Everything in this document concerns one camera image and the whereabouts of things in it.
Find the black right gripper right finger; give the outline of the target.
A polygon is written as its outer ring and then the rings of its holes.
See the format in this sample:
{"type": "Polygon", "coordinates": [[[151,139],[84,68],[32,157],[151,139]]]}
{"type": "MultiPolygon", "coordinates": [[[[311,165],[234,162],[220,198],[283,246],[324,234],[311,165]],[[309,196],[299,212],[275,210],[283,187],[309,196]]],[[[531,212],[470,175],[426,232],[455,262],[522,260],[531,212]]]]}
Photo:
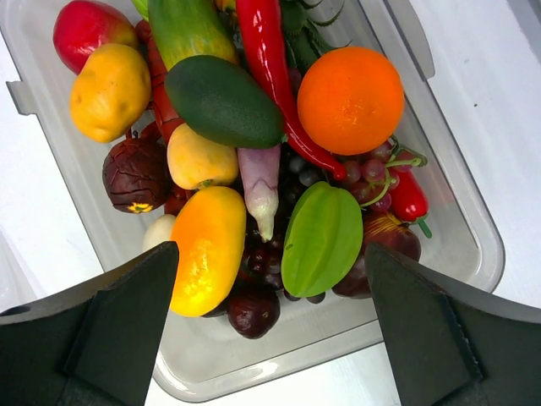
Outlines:
{"type": "Polygon", "coordinates": [[[538,405],[540,311],[372,243],[365,263],[403,405],[538,405]]]}

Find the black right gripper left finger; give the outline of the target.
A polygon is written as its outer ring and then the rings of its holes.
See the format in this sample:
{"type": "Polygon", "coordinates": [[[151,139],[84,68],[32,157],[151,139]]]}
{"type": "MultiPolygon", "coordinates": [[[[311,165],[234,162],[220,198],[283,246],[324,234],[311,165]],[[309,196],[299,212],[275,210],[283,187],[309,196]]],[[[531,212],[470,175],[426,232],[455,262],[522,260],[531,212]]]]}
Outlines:
{"type": "Polygon", "coordinates": [[[3,405],[142,405],[178,266],[174,242],[1,314],[3,405]]]}

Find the small red pepper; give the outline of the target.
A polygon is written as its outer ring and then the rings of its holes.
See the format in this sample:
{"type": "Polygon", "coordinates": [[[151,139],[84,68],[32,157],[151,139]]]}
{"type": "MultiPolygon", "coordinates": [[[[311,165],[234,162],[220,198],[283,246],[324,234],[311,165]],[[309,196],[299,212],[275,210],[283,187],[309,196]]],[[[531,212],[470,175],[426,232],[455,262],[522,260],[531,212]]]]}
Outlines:
{"type": "Polygon", "coordinates": [[[391,170],[391,175],[398,181],[391,191],[391,210],[402,222],[418,225],[428,239],[433,234],[426,223],[429,214],[428,199],[411,171],[397,172],[391,170]]]}

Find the yellow orange mango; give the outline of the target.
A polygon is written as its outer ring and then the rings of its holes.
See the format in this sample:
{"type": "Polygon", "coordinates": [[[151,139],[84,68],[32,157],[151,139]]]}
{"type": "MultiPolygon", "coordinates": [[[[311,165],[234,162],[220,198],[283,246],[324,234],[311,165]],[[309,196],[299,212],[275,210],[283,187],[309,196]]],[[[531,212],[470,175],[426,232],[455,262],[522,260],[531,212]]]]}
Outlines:
{"type": "Polygon", "coordinates": [[[229,295],[243,256],[246,222],[243,197],[234,189],[210,186],[187,201],[171,233],[179,251],[174,313],[203,316],[229,295]]]}

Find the green starfruit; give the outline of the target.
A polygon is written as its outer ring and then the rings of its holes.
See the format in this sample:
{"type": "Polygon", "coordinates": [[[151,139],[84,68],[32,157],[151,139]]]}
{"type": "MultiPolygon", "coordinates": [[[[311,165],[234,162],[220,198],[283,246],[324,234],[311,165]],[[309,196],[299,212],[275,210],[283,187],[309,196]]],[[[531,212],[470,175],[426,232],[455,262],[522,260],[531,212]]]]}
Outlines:
{"type": "Polygon", "coordinates": [[[337,285],[363,244],[363,213],[346,190],[320,181],[295,205],[288,223],[281,277],[294,297],[308,298],[337,285]]]}

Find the yellow green pineapple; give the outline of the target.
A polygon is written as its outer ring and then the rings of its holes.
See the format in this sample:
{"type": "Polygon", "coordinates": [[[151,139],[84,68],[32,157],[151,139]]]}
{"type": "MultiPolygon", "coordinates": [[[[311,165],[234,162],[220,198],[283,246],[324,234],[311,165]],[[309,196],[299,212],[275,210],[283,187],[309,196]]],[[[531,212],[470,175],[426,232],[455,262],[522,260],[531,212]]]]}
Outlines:
{"type": "Polygon", "coordinates": [[[342,3],[335,15],[327,21],[313,19],[309,10],[317,8],[321,1],[308,4],[306,1],[280,1],[281,30],[284,35],[288,66],[296,69],[302,77],[309,68],[328,52],[348,47],[331,45],[318,30],[330,27],[339,19],[345,3],[342,3]]]}

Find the long red chili pepper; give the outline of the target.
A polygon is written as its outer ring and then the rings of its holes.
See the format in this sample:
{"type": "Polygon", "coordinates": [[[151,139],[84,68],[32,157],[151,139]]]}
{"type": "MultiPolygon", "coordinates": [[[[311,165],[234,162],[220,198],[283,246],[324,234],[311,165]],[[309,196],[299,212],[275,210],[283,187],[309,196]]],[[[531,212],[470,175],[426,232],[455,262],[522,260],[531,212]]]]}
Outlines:
{"type": "Polygon", "coordinates": [[[307,161],[343,180],[347,171],[330,152],[317,145],[300,123],[293,96],[286,47],[277,1],[237,0],[238,24],[249,68],[265,92],[281,109],[288,144],[307,161]]]}

